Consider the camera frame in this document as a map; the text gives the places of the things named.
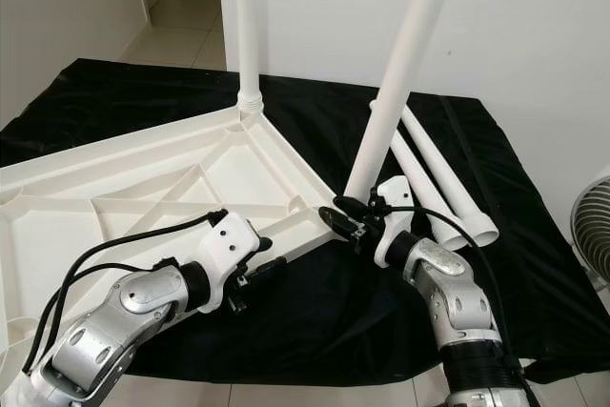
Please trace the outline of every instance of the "floor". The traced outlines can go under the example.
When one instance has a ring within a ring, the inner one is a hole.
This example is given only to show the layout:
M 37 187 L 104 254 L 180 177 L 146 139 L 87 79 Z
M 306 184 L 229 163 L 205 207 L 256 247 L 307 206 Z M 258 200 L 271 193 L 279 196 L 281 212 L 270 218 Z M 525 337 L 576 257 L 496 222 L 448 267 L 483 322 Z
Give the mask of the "floor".
M 123 61 L 226 70 L 220 0 L 159 0 L 151 19 L 152 28 Z M 604 292 L 602 300 L 610 313 L 610 292 Z M 585 374 L 534 388 L 544 407 L 610 407 L 610 373 Z M 212 385 L 124 376 L 104 405 L 435 407 L 448 393 L 440 366 L 401 383 L 357 388 Z
M 151 24 L 120 59 L 132 64 L 225 71 L 220 0 L 159 0 Z
M 610 291 L 601 295 L 610 313 Z M 534 391 L 543 407 L 610 407 L 610 373 L 583 374 Z M 384 386 L 212 385 L 123 376 L 104 406 L 156 407 L 436 407 L 449 389 L 440 366 L 410 380 Z

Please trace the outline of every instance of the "white pipe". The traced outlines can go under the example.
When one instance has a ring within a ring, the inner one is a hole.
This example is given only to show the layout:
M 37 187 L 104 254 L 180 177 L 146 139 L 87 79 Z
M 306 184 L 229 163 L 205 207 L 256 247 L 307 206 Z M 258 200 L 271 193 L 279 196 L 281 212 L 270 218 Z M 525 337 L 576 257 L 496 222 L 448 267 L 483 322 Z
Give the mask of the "white pipe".
M 408 107 L 403 109 L 401 118 L 409 134 L 414 142 L 416 142 L 419 152 L 425 159 L 426 164 L 428 164 L 443 194 L 449 201 L 452 209 L 454 209 L 454 212 L 462 220 L 468 234 L 481 247 L 496 241 L 499 231 L 494 221 L 480 210 L 477 203 L 468 194 L 456 173 L 438 150 L 435 142 L 432 141 L 428 133 L 421 127 L 421 124 L 419 124 L 419 121 L 417 121 L 417 118 Z
M 256 0 L 237 0 L 237 40 L 239 47 L 239 92 L 237 107 L 245 113 L 263 110 L 258 87 L 258 27 Z
M 396 157 L 396 161 L 398 161 L 400 168 L 407 176 L 409 185 L 413 189 L 421 206 L 444 214 L 462 227 L 461 221 L 451 212 L 434 183 L 423 170 L 417 161 L 416 156 L 398 131 L 394 133 L 390 146 L 392 148 L 392 153 L 394 153 L 394 156 Z M 435 239 L 443 248 L 453 251 L 466 246 L 466 239 L 447 223 L 430 215 L 428 215 L 428 219 L 432 226 L 432 234 L 434 234 Z
M 430 41 L 444 0 L 411 0 L 377 95 L 345 194 L 363 202 L 375 184 L 400 113 Z

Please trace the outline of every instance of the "wire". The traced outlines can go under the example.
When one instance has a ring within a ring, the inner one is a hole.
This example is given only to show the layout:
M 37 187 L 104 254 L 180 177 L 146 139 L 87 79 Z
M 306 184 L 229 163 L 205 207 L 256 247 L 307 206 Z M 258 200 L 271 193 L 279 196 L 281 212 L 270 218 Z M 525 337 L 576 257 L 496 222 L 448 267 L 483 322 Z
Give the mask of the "wire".
M 121 269 L 123 271 L 129 271 L 129 272 L 144 272 L 145 271 L 145 269 L 139 269 L 137 267 L 130 266 L 128 264 L 118 264 L 118 263 L 99 264 L 97 266 L 89 267 L 89 269 L 78 273 L 78 275 L 74 276 L 71 279 L 70 284 L 72 285 L 73 283 L 80 280 L 84 276 L 93 274 L 98 271 L 103 271 L 105 269 Z M 42 336 L 45 332 L 45 328 L 47 327 L 47 321 L 49 320 L 49 315 L 51 314 L 51 310 L 52 310 L 53 306 L 55 305 L 55 302 L 57 302 L 58 297 L 59 297 L 59 290 L 57 290 L 51 296 L 51 299 L 49 299 L 49 302 L 47 302 L 47 305 L 45 306 L 45 310 L 42 312 L 42 315 L 40 316 L 40 321 L 38 322 L 38 327 L 36 328 L 36 334 L 34 335 L 34 339 L 31 344 L 30 354 L 28 355 L 28 358 L 26 359 L 26 362 L 24 363 L 23 369 L 22 369 L 22 371 L 26 374 L 30 371 L 31 365 L 33 364 L 34 359 L 36 358 L 36 354 L 38 353 L 38 349 L 40 348 L 40 343 L 42 342 Z
M 448 218 L 444 214 L 440 214 L 439 212 L 435 212 L 434 210 L 426 209 L 425 207 L 419 207 L 419 206 L 406 206 L 406 207 L 386 206 L 385 209 L 389 210 L 391 213 L 392 212 L 415 212 L 415 213 L 421 213 L 421 214 L 428 214 L 428 215 L 438 218 L 441 221 L 443 221 L 444 223 L 448 224 L 449 226 L 454 228 L 456 231 L 458 231 L 459 234 L 466 239 L 466 241 L 473 248 L 473 250 L 478 255 L 478 257 L 480 257 L 481 262 L 485 266 L 485 270 L 487 271 L 489 279 L 491 280 L 492 289 L 494 290 L 494 296 L 496 297 L 496 310 L 497 310 L 497 313 L 495 314 L 496 324 L 498 325 L 498 332 L 500 334 L 500 337 L 502 338 L 502 342 L 504 343 L 505 353 L 508 356 L 509 363 L 511 366 L 513 366 L 512 369 L 515 371 L 516 376 L 519 379 L 519 382 L 521 383 L 521 385 L 523 387 L 523 391 L 525 391 L 525 394 L 528 397 L 531 407 L 540 407 L 540 404 L 539 404 L 538 400 L 536 399 L 536 396 L 534 395 L 532 388 L 530 387 L 529 383 L 525 379 L 525 376 L 521 372 L 519 360 L 515 357 L 515 354 L 513 352 L 513 346 L 511 344 L 510 337 L 508 336 L 508 327 L 506 326 L 506 315 L 504 313 L 504 306 L 502 305 L 501 294 L 499 292 L 499 285 L 498 285 L 498 281 L 496 279 L 496 275 L 494 274 L 494 270 L 492 269 L 492 266 L 489 264 L 489 261 L 487 260 L 487 256 L 485 256 L 485 253 L 479 247 L 477 242 L 455 221 L 452 221 L 450 218 Z
M 224 215 L 227 214 L 226 210 L 219 210 L 217 212 L 208 212 L 198 218 L 192 219 L 191 221 L 186 221 L 184 223 L 176 224 L 173 226 L 169 226 L 167 228 L 155 229 L 152 231 L 147 231 L 139 234 L 126 235 L 124 237 L 119 237 L 114 240 L 108 240 L 104 243 L 100 243 L 99 245 L 88 249 L 82 255 L 80 255 L 74 263 L 71 265 L 68 273 L 64 277 L 64 281 L 59 290 L 59 295 L 57 297 L 57 305 L 55 306 L 55 313 L 53 315 L 53 320 L 51 322 L 51 330 L 49 331 L 49 339 L 47 340 L 47 345 L 45 346 L 45 350 L 43 355 L 45 355 L 55 343 L 57 339 L 57 334 L 59 333 L 59 326 L 61 324 L 61 315 L 64 312 L 64 305 L 66 304 L 66 296 L 68 295 L 68 289 L 70 288 L 72 279 L 74 275 L 80 268 L 80 266 L 87 261 L 94 254 L 99 253 L 103 250 L 107 250 L 109 248 L 115 247 L 117 245 L 122 245 L 124 243 L 134 242 L 136 240 L 142 240 L 144 238 L 156 237 L 158 235 L 174 233 L 176 231 L 182 231 L 198 224 L 201 224 L 205 221 L 210 221 L 213 219 L 221 219 Z

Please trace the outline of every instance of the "black cloth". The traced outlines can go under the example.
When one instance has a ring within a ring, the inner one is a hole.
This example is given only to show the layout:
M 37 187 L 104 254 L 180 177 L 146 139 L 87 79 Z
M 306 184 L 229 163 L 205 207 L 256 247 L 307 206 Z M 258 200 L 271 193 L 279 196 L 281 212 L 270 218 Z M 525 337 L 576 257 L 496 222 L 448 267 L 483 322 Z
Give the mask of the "black cloth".
M 266 115 L 341 193 L 376 89 L 272 76 L 260 83 Z M 230 72 L 79 59 L 0 133 L 2 165 L 229 107 L 237 88 Z M 610 369 L 610 318 L 491 115 L 469 98 L 414 93 L 409 106 L 499 227 L 500 239 L 484 252 L 516 353 L 538 361 L 527 375 L 547 382 Z M 398 173 L 389 154 L 379 180 Z M 414 232 L 430 232 L 425 217 L 415 217 Z M 460 252 L 488 287 L 477 257 Z M 216 382 L 358 385 L 402 380 L 439 362 L 417 292 L 345 243 L 327 243 L 290 263 L 284 276 L 247 301 L 244 315 L 221 309 L 156 336 L 130 371 Z

